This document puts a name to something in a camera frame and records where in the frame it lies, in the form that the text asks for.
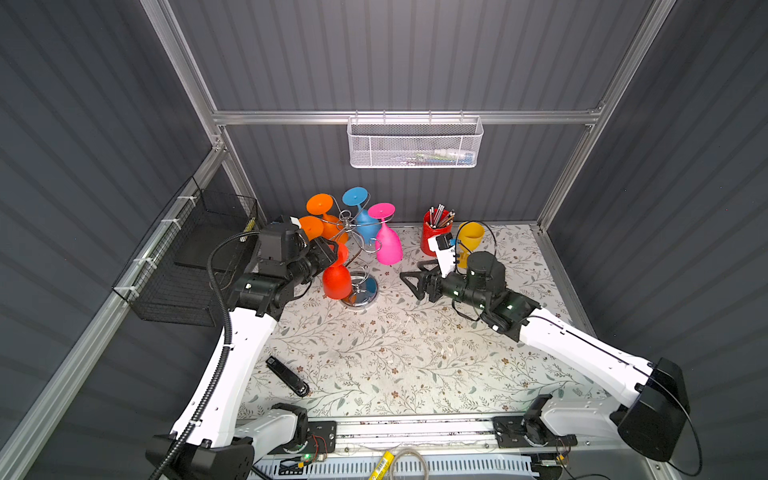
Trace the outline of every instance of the wire mesh basket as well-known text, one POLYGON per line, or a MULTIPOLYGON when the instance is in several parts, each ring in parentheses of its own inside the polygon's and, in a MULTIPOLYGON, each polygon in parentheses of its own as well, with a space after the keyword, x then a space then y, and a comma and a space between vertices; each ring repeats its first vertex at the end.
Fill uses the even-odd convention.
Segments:
POLYGON ((377 122, 350 117, 346 131, 354 168, 472 168, 483 135, 480 117, 463 115, 455 121, 408 115, 382 116, 377 122))
MULTIPOLYGON (((113 286, 143 320, 216 326, 220 307, 210 287, 207 258, 216 245, 256 223, 256 201, 212 190, 197 190, 187 198, 178 215, 148 255, 134 258, 140 269, 131 285, 113 286)), ((224 298, 250 261, 256 237, 227 244, 214 258, 214 274, 224 298)))

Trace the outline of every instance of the black wire basket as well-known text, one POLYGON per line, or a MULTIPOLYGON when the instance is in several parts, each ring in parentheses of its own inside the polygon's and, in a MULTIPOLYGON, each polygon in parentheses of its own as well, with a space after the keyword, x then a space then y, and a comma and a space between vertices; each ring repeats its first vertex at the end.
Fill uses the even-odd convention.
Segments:
MULTIPOLYGON (((199 189, 187 198, 178 215, 160 223, 167 226, 151 253, 137 259, 137 249, 124 269, 139 262, 135 280, 130 286, 113 285, 113 290, 143 320, 220 325, 220 307, 210 286, 206 262, 221 240, 257 228, 256 200, 199 189)), ((224 299, 243 274, 255 246, 256 236, 245 237, 229 242, 214 258, 214 273, 224 299)))

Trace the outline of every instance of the gray wall panel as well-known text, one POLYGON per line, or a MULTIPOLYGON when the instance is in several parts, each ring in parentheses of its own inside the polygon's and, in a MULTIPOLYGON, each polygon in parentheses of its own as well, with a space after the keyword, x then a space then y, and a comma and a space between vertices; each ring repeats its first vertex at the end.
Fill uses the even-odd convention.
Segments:
POLYGON ((27 478, 149 476, 147 441, 170 431, 217 339, 214 329, 129 314, 27 478))
POLYGON ((550 229, 598 335, 683 367, 708 478, 768 456, 766 25, 765 1, 678 2, 550 229))
POLYGON ((535 220, 584 131, 578 125, 489 125, 477 167, 403 170, 352 168, 341 125, 228 129, 268 217, 304 215, 312 195, 340 199, 362 185, 373 202, 395 204, 397 222, 419 222, 438 203, 458 209, 462 219, 535 220))
POLYGON ((222 110, 593 108, 650 0, 172 0, 222 110))
MULTIPOLYGON (((8 387, 0 395, 4 444, 110 293, 144 232, 197 169, 210 144, 138 3, 2 2, 0 32, 0 380, 8 387)), ((197 352, 179 364, 180 372, 163 358, 172 353, 155 332, 132 338, 147 347, 126 346, 131 339, 123 330, 110 346, 118 349, 122 363, 162 372, 164 383, 174 389, 188 389, 197 381, 192 367, 200 358, 197 352)), ((205 353, 210 350, 208 336, 194 341, 205 353)), ((55 434, 45 458, 62 462, 49 453, 62 441, 71 449, 68 455, 85 458, 111 435, 149 434, 129 432, 136 423, 114 423, 111 409, 121 402, 117 395, 113 402, 82 408, 89 391, 107 399, 104 392, 114 393, 110 385, 115 383, 125 388, 124 396, 132 386, 136 392, 139 384, 149 388, 138 370, 126 372, 115 362, 106 358, 99 363, 97 372, 114 368, 88 380, 62 424, 62 431, 77 435, 87 428, 101 434, 91 435, 89 442, 55 434)), ((164 395, 168 405, 179 402, 164 395)), ((180 401, 183 405, 186 398, 180 401)), ((162 412, 164 419, 171 410, 162 412)))

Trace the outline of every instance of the table surface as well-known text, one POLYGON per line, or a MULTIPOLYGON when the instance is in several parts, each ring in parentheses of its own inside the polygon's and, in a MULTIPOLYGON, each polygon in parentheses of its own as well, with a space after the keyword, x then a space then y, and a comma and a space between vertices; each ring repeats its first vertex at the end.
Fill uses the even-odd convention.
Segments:
MULTIPOLYGON (((507 287, 570 322, 568 311, 527 225, 492 227, 507 287)), ((310 417, 525 411, 539 393, 601 399, 604 390, 564 363, 457 315, 448 299, 418 301, 399 279, 427 260, 421 229, 394 227, 403 260, 383 266, 363 253, 379 281, 379 297, 353 310, 323 295, 320 278, 289 303, 253 370, 239 418, 273 404, 308 409, 310 417), (274 355, 309 383, 300 399, 266 368, 274 355)), ((349 242, 351 254, 357 251, 349 242)), ((493 251, 486 232, 480 250, 493 251)), ((472 315, 467 306, 462 307, 472 315)))

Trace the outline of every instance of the black remote control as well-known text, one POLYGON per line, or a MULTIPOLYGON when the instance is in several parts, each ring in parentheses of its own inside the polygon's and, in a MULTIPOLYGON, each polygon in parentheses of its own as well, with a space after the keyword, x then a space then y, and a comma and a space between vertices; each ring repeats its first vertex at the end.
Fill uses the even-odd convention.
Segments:
POLYGON ((277 375, 278 378, 283 380, 283 383, 293 390, 300 397, 305 397, 310 393, 310 386, 305 381, 299 378, 293 370, 286 367, 281 361, 271 356, 266 359, 266 366, 277 375))

